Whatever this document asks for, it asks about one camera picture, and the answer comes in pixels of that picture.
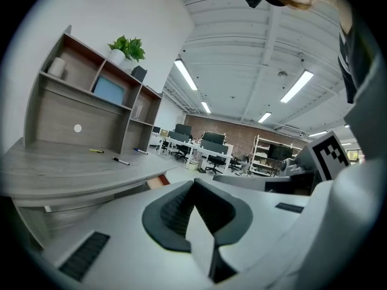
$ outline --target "floor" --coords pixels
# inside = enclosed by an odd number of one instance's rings
[[[154,154],[158,153],[158,151],[155,150],[155,147],[150,147],[148,149],[148,152],[149,153],[154,153]],[[207,171],[207,173],[199,173],[197,170],[196,171],[191,171],[191,170],[186,169],[184,167],[183,160],[182,159],[176,160],[175,159],[175,155],[170,155],[170,154],[162,153],[160,155],[160,158],[172,161],[172,162],[176,163],[176,165],[177,165],[177,167],[175,169],[168,171],[167,174],[166,174],[166,177],[167,177],[167,179],[169,180],[169,182],[171,184],[174,184],[176,182],[181,182],[181,181],[191,181],[191,180],[193,180],[195,178],[201,178],[201,179],[203,179],[203,180],[205,180],[207,182],[210,182],[212,180],[213,176],[214,176],[213,172],[210,172],[210,171]],[[203,163],[201,165],[201,168],[204,169],[206,166],[211,166],[212,167],[212,165],[208,164],[206,162],[206,159],[203,158]],[[219,170],[224,173],[224,168],[220,167]],[[237,172],[232,173],[231,170],[229,169],[227,171],[226,175],[234,176],[235,173],[237,173]]]

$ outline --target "fluorescent light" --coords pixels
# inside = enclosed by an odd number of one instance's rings
[[[258,121],[258,123],[263,123],[272,113],[266,112],[265,115],[262,116],[262,118]]]
[[[316,133],[316,134],[311,134],[309,135],[310,137],[318,137],[319,135],[323,135],[323,134],[326,134],[328,133],[328,131],[323,131],[323,132],[319,132],[319,133]]]
[[[285,94],[285,97],[281,99],[281,102],[288,103],[290,99],[293,98],[297,94],[297,92],[299,92],[302,87],[304,87],[310,81],[313,76],[313,73],[305,70],[304,73],[302,73],[301,77],[298,79],[298,81],[291,88],[291,90],[289,90],[288,93]]]
[[[186,66],[184,65],[183,61],[182,60],[176,60],[175,61],[175,65],[180,70],[181,75],[184,76],[184,78],[186,79],[186,81],[187,81],[188,85],[191,87],[191,89],[192,90],[198,90],[198,88],[196,87],[194,81],[192,80],[191,76],[189,75],[188,70],[187,70]]]
[[[211,111],[210,111],[210,109],[208,108],[207,103],[206,103],[206,102],[202,102],[201,104],[203,105],[203,107],[204,107],[204,109],[206,110],[206,112],[207,112],[208,114],[211,114]]]

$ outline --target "computer monitor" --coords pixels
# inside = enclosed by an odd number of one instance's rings
[[[204,140],[223,145],[224,134],[218,134],[213,132],[206,132],[203,137]]]
[[[292,154],[292,148],[271,144],[268,150],[267,158],[283,161],[287,158],[291,158]]]
[[[185,135],[191,135],[191,126],[187,126],[185,124],[177,124],[175,128],[176,133],[185,134]]]

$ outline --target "black rubber pad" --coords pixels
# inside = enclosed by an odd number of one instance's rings
[[[276,208],[279,208],[281,210],[288,210],[292,211],[293,213],[299,213],[301,214],[304,208],[302,206],[292,205],[292,204],[286,204],[286,203],[279,203]]]
[[[94,263],[110,236],[94,232],[86,241],[63,263],[59,270],[80,282]]]

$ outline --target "wooden desk surface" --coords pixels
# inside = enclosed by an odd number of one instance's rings
[[[20,139],[4,156],[2,195],[14,200],[38,201],[60,197],[79,198],[108,192],[155,177],[176,165],[158,156],[127,151],[90,152],[95,147],[37,141],[24,148]],[[112,160],[120,158],[130,166]]]

